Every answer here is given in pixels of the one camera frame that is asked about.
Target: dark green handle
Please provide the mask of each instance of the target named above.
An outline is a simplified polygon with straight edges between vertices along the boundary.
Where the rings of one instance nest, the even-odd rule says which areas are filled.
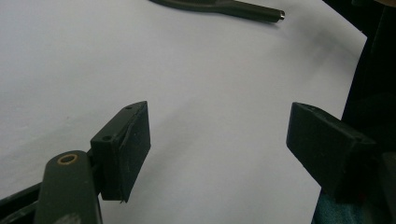
[[[217,11],[253,21],[278,22],[285,18],[285,12],[282,10],[237,1],[219,1]]]

